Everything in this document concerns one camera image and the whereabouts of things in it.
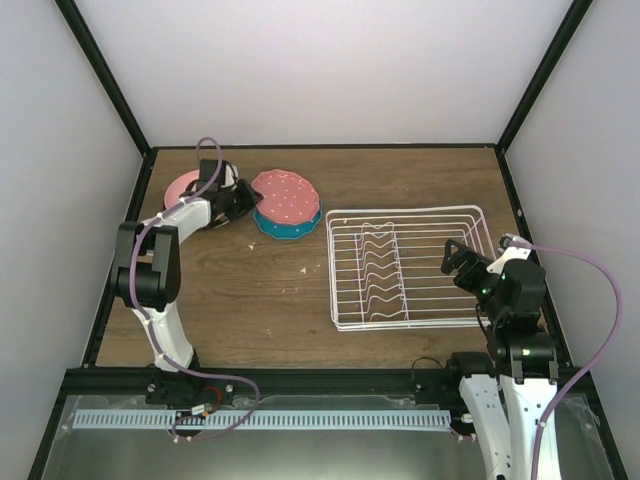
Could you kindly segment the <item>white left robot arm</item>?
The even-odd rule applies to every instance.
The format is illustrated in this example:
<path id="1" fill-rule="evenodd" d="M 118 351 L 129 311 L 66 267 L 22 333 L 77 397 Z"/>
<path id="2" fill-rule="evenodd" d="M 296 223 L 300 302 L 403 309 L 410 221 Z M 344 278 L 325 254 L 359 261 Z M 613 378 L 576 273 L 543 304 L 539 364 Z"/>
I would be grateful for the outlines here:
<path id="1" fill-rule="evenodd" d="M 154 366 L 169 375 L 170 393 L 181 403 L 196 402 L 204 380 L 238 382 L 259 395 L 257 384 L 235 375 L 196 369 L 196 353 L 186 338 L 177 297 L 181 289 L 180 245 L 192 234 L 226 225 L 249 213 L 259 201 L 244 180 L 185 192 L 169 208 L 141 222 L 124 222 L 117 232 L 110 286 L 141 322 Z"/>

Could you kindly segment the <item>light pink plate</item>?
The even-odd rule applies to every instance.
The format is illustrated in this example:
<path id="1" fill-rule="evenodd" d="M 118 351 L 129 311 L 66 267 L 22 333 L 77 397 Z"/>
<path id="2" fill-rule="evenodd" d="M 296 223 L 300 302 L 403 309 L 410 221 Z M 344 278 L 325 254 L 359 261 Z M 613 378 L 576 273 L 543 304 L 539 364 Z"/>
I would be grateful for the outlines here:
<path id="1" fill-rule="evenodd" d="M 195 192 L 198 179 L 199 171 L 192 170 L 173 180 L 164 193 L 163 208 L 168 209 L 177 204 L 184 193 Z"/>

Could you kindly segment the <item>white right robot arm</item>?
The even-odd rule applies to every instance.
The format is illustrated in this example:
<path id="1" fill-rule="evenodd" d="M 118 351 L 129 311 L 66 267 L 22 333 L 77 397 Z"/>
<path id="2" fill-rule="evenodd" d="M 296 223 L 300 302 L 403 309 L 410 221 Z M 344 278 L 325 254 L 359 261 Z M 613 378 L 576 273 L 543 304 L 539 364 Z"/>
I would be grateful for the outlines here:
<path id="1" fill-rule="evenodd" d="M 446 241 L 441 271 L 475 298 L 487 350 L 452 354 L 444 389 L 467 407 L 486 478 L 559 479 L 560 366 L 556 343 L 540 324 L 546 272 L 519 241 L 504 236 L 497 259 Z"/>

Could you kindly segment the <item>teal plate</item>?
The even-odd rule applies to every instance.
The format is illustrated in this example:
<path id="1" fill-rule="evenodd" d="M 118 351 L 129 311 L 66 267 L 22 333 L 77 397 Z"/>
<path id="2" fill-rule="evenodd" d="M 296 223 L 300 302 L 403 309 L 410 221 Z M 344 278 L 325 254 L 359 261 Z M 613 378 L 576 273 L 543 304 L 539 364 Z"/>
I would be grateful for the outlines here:
<path id="1" fill-rule="evenodd" d="M 285 225 L 267 219 L 257 210 L 253 212 L 253 219 L 258 229 L 276 240 L 297 240 L 313 232 L 322 218 L 322 210 L 319 209 L 314 217 L 297 225 Z"/>

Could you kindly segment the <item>dark pink scalloped plate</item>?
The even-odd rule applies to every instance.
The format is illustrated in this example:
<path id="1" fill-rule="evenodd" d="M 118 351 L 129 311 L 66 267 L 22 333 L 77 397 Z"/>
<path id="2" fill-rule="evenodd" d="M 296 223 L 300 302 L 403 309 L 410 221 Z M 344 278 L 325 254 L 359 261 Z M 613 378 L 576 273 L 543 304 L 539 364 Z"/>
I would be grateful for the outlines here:
<path id="1" fill-rule="evenodd" d="M 320 210 L 317 191 L 295 172 L 281 169 L 261 172 L 251 187 L 262 196 L 257 210 L 274 223 L 299 225 L 311 221 Z"/>

